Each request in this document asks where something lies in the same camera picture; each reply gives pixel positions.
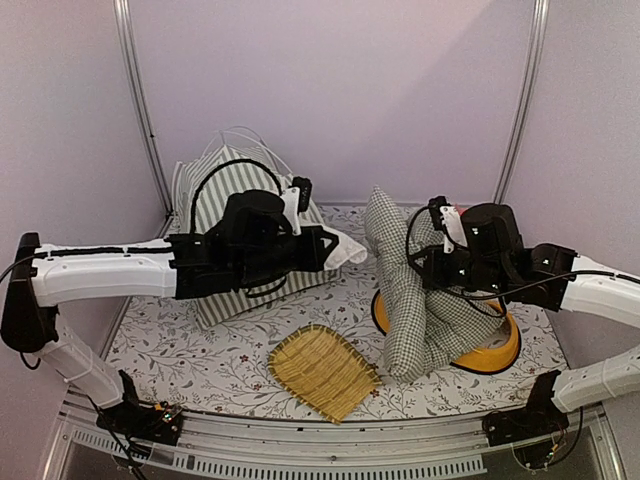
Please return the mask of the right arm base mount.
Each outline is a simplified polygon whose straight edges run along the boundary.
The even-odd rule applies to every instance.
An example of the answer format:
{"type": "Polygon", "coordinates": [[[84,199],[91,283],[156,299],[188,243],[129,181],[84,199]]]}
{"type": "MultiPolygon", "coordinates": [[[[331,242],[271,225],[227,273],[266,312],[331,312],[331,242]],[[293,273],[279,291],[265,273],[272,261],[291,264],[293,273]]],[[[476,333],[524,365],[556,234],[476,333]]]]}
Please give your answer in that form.
{"type": "Polygon", "coordinates": [[[538,436],[559,433],[558,440],[551,440],[547,451],[541,447],[529,448],[529,452],[515,456],[516,460],[528,470],[542,470],[563,461],[575,448],[577,441],[559,455],[565,439],[569,419],[565,412],[552,402],[554,383],[560,376],[559,370],[551,370],[539,375],[523,407],[508,411],[493,411],[482,419],[482,430],[490,446],[511,444],[530,440],[538,436]]]}

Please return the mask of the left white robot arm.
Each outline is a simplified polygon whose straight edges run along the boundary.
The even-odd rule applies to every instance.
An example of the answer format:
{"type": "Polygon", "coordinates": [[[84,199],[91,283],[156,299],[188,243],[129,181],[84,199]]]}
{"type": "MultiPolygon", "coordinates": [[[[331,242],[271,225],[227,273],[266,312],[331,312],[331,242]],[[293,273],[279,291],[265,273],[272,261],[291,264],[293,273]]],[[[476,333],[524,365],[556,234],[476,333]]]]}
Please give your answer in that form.
{"type": "Polygon", "coordinates": [[[232,195],[218,223],[140,244],[57,247],[35,232],[22,236],[7,280],[1,339],[32,354],[83,390],[128,434],[148,426],[131,380],[108,366],[63,322],[66,302],[151,296],[176,300],[251,290],[291,272],[341,266],[345,237],[299,218],[294,188],[276,195],[248,190],[232,195]]]}

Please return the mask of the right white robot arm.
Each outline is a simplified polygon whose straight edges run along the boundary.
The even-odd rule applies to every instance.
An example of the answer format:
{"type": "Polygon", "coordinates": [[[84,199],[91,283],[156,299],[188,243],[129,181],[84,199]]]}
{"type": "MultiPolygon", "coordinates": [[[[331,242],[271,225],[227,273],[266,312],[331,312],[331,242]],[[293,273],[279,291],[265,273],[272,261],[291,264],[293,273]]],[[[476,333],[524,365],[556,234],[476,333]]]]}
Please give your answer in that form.
{"type": "Polygon", "coordinates": [[[423,207],[440,245],[405,249],[409,265],[428,290],[471,304],[496,300],[538,307],[559,319],[599,321],[631,339],[620,348],[597,344],[592,358],[534,381],[517,427],[537,436],[555,420],[590,404],[639,390],[639,277],[554,243],[526,246],[513,209],[482,203],[459,210],[437,196],[423,207]]]}

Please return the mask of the striped green white pet tent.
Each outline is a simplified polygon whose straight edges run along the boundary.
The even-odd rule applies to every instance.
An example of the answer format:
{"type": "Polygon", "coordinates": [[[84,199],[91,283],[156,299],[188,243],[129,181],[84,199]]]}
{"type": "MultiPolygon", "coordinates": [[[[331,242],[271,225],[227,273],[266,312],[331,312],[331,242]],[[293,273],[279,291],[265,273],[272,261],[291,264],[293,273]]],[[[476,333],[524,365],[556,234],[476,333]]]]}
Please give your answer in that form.
{"type": "Polygon", "coordinates": [[[201,330],[366,260],[364,245],[325,224],[308,179],[280,173],[263,152],[213,140],[216,148],[177,162],[171,182],[180,235],[205,249],[187,283],[201,330]]]}

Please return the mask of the checkered grey cushion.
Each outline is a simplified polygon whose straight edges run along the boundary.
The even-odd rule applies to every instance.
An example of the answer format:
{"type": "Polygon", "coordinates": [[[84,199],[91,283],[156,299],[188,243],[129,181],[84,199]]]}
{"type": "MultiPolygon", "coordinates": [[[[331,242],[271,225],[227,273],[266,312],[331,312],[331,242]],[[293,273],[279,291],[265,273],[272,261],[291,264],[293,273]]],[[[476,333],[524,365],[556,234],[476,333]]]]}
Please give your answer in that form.
{"type": "Polygon", "coordinates": [[[504,320],[493,309],[442,291],[426,291],[406,253],[442,245],[426,213],[410,215],[376,186],[364,213],[364,231],[391,329],[384,343],[384,369],[398,383],[414,382],[481,346],[504,320]]]}

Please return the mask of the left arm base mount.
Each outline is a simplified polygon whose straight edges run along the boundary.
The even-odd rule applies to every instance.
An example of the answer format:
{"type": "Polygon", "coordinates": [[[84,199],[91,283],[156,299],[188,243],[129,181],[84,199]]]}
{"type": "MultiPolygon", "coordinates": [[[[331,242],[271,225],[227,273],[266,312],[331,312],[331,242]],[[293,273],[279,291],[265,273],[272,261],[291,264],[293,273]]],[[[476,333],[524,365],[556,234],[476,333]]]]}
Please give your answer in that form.
{"type": "Polygon", "coordinates": [[[167,401],[141,403],[131,377],[124,370],[118,373],[124,388],[122,401],[113,407],[99,408],[96,425],[127,439],[176,446],[184,420],[182,407],[167,401]]]}

